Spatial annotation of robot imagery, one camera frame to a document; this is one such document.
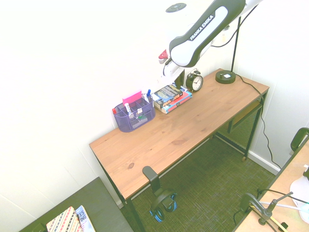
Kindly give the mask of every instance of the stack of books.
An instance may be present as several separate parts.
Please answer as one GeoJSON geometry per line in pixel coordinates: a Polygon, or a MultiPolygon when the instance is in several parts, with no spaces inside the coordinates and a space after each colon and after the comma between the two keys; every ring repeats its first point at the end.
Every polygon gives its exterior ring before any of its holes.
{"type": "Polygon", "coordinates": [[[46,226],[48,232],[96,232],[82,205],[76,210],[68,208],[46,226]]]}
{"type": "Polygon", "coordinates": [[[177,89],[174,85],[168,85],[153,93],[151,96],[154,100],[155,108],[159,109],[164,114],[168,114],[191,99],[192,93],[183,87],[177,89]]]}

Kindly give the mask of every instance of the power cord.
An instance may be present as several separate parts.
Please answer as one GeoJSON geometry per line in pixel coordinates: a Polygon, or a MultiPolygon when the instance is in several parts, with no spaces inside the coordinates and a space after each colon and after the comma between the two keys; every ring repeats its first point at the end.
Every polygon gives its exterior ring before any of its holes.
{"type": "MultiPolygon", "coordinates": [[[[258,197],[261,195],[261,193],[262,193],[263,191],[270,191],[270,192],[275,192],[275,193],[279,193],[279,194],[282,194],[282,195],[286,195],[286,194],[283,193],[283,192],[278,192],[278,191],[271,190],[271,189],[259,189],[259,188],[258,188],[256,191],[257,191],[257,197],[256,197],[256,198],[258,198],[258,197]]],[[[303,201],[303,200],[300,200],[300,199],[297,199],[297,198],[295,198],[295,197],[292,197],[292,196],[288,196],[288,197],[290,197],[290,198],[292,198],[292,199],[294,199],[294,200],[297,200],[297,201],[299,201],[299,202],[302,202],[302,203],[305,203],[305,204],[309,204],[308,202],[303,201]]]]}
{"type": "Polygon", "coordinates": [[[269,149],[269,152],[270,152],[271,161],[272,161],[274,164],[276,164],[280,169],[282,169],[282,167],[281,167],[280,165],[278,165],[276,162],[273,161],[272,152],[271,152],[270,147],[269,147],[269,139],[268,139],[267,135],[265,134],[265,128],[266,128],[266,126],[265,126],[265,121],[264,121],[264,119],[263,119],[263,117],[262,117],[263,110],[264,110],[264,97],[262,96],[261,92],[260,92],[259,90],[257,90],[256,87],[254,87],[252,84],[250,84],[250,83],[248,83],[248,82],[245,82],[241,76],[239,76],[239,77],[241,78],[241,80],[243,81],[243,83],[252,86],[252,87],[260,94],[260,96],[261,96],[261,98],[262,98],[261,120],[263,121],[263,125],[264,125],[263,134],[264,134],[264,136],[265,136],[266,139],[267,139],[267,148],[269,149]]]}
{"type": "MultiPolygon", "coordinates": [[[[250,208],[258,215],[258,216],[260,216],[260,217],[262,217],[258,212],[256,212],[256,210],[254,210],[251,206],[250,206],[250,208]]],[[[268,221],[265,221],[266,223],[267,223],[267,225],[268,226],[270,226],[271,228],[272,228],[272,230],[274,231],[274,232],[277,232],[276,230],[275,230],[275,228],[268,222],[268,221]]]]}
{"type": "MultiPolygon", "coordinates": [[[[257,7],[258,5],[254,6],[253,9],[247,14],[247,16],[243,19],[243,21],[241,22],[241,24],[239,25],[239,27],[242,25],[242,23],[246,20],[246,18],[251,14],[251,12],[257,7]]],[[[221,45],[221,46],[214,46],[212,45],[212,47],[223,47],[225,45],[227,45],[231,40],[232,38],[234,37],[234,35],[236,34],[237,30],[239,28],[236,29],[236,31],[234,32],[234,34],[232,35],[232,37],[229,39],[229,41],[227,41],[225,44],[221,45]]]]}
{"type": "Polygon", "coordinates": [[[235,220],[235,216],[236,216],[236,214],[238,214],[240,211],[241,211],[241,209],[240,209],[239,211],[237,211],[236,213],[234,213],[234,215],[233,215],[233,221],[234,221],[234,223],[235,223],[235,226],[237,226],[236,220],[235,220]]]}

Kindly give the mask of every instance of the gray table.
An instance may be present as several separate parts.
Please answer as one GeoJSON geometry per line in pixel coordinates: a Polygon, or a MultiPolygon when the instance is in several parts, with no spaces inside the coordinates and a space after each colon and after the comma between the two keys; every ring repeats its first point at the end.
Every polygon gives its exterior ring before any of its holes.
{"type": "Polygon", "coordinates": [[[21,232],[31,232],[40,223],[46,226],[49,221],[70,206],[77,209],[80,205],[83,205],[86,209],[96,232],[133,231],[98,177],[33,223],[26,226],[21,232]]]}

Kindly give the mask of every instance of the lamp base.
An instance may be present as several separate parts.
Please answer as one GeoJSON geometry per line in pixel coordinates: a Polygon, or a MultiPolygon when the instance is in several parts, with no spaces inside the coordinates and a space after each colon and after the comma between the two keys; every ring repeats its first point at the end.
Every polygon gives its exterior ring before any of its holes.
{"type": "Polygon", "coordinates": [[[236,74],[228,70],[222,70],[216,73],[216,81],[221,84],[231,84],[236,80],[236,74]]]}

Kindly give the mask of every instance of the pen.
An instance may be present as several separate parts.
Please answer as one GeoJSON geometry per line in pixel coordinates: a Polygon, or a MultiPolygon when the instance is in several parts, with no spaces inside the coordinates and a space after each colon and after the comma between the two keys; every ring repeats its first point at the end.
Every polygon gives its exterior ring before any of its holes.
{"type": "Polygon", "coordinates": [[[146,98],[147,98],[147,100],[148,100],[148,103],[150,103],[150,100],[149,100],[149,97],[150,97],[150,89],[148,90],[148,92],[147,92],[147,95],[146,95],[146,98]]]}

